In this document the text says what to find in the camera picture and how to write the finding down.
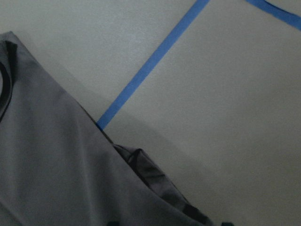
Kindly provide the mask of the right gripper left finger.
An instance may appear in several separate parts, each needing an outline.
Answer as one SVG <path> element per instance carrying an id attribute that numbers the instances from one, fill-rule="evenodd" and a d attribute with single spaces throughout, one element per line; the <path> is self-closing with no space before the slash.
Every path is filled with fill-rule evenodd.
<path id="1" fill-rule="evenodd" d="M 118 221 L 110 221 L 110 222 L 108 222 L 107 226 L 119 226 L 119 222 Z"/>

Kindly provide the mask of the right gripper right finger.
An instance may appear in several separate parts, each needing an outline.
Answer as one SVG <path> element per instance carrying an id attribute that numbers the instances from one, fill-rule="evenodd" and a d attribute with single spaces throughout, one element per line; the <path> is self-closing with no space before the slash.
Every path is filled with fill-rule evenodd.
<path id="1" fill-rule="evenodd" d="M 221 226 L 233 226 L 231 222 L 222 222 Z"/>

